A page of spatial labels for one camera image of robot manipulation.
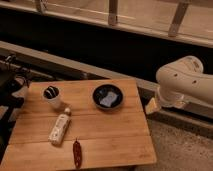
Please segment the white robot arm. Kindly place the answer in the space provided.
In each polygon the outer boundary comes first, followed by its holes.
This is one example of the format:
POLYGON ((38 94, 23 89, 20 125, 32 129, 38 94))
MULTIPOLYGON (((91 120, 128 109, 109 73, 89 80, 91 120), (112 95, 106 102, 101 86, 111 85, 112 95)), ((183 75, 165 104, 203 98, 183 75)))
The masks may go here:
POLYGON ((196 56, 185 56, 163 65, 156 72, 156 80, 159 86, 145 106, 147 114, 163 107, 183 108, 185 96, 213 105, 213 75, 204 73, 203 63, 196 56))

